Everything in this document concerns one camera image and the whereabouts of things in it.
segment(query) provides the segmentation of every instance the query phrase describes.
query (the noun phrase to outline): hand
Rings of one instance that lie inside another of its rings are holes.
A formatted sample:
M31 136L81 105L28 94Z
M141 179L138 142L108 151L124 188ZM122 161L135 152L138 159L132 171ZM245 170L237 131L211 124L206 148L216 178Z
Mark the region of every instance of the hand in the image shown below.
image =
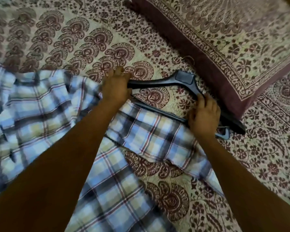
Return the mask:
M102 82L102 100L119 109L132 93L132 89L127 88L130 78L131 73L124 73L123 67L110 69Z
M215 138L219 118L220 107L217 102L209 94L205 94L205 99L198 94L197 106L189 113L189 126L199 142Z

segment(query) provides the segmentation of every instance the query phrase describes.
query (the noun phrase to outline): forearm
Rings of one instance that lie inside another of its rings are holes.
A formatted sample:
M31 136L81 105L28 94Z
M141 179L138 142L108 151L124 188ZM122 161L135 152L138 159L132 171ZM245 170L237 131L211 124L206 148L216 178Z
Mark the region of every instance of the forearm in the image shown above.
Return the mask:
M244 232L290 231L290 206L268 190L215 139L200 140Z
M64 231L117 110L102 100L16 177L0 194L0 230Z

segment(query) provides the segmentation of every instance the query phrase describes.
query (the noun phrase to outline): plaid pattern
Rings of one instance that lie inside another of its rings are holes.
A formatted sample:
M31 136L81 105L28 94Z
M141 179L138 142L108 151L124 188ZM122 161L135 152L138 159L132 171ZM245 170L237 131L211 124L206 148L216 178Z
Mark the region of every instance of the plaid pattern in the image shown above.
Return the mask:
M63 70L12 74L0 65L0 192L99 101L99 85ZM205 154L182 124L128 101L112 120L66 231L174 231L145 194L118 144L169 159L221 194Z

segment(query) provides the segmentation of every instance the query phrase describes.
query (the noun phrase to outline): person's left hand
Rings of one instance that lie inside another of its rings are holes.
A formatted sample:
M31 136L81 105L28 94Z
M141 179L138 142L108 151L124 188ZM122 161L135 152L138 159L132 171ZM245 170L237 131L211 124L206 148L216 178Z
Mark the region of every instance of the person's left hand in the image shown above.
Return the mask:
M132 93L132 89L127 88L131 73L124 73L123 67L110 69L108 76L102 82L102 100L120 108L127 101Z

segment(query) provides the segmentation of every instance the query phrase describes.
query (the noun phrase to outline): patterned pillow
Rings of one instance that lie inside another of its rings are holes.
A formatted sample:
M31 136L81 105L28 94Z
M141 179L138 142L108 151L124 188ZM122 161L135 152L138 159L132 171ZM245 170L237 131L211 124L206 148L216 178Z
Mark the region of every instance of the patterned pillow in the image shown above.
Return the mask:
M283 0L131 0L237 118L290 71L290 7Z

